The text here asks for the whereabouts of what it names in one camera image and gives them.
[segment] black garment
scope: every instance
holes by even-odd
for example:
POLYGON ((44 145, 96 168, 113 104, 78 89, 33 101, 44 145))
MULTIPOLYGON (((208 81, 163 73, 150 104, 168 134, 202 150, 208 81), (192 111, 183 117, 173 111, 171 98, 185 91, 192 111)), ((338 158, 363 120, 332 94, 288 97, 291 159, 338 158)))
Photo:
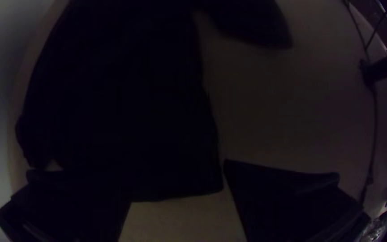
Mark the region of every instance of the black garment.
POLYGON ((353 242, 370 221, 337 173, 306 174, 226 160, 249 242, 353 242))
POLYGON ((274 0, 194 0, 222 33, 273 49, 291 48, 286 19, 274 0))
POLYGON ((188 5, 78 1, 35 67, 17 138, 31 166, 117 166, 132 200, 222 189, 188 5))

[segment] black fabric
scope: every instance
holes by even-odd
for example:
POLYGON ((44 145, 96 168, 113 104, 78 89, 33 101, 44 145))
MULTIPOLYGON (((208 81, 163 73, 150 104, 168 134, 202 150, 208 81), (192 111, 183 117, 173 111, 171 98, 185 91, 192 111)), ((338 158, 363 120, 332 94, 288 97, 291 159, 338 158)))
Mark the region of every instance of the black fabric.
POLYGON ((194 0, 222 33, 274 49, 293 46, 286 19, 274 0, 194 0))
POLYGON ((296 173, 232 160, 225 161, 224 173, 250 242, 350 241, 353 229, 359 234, 359 225, 369 221, 362 206, 337 187, 336 173, 296 173))
POLYGON ((35 67, 16 131, 31 166, 118 169, 132 200, 222 189, 198 34, 172 1, 78 1, 35 67))
MULTIPOLYGON (((56 241, 113 242, 133 201, 222 190, 191 10, 190 0, 69 4, 38 59, 16 125, 35 169, 4 208, 11 222, 32 224, 56 241), (51 161, 63 171, 44 171, 51 161)), ((222 24, 215 8, 207 11, 224 30, 231 24, 222 24)), ((262 44, 255 24, 232 32, 262 44)), ((19 225, 5 227, 31 237, 19 225)))

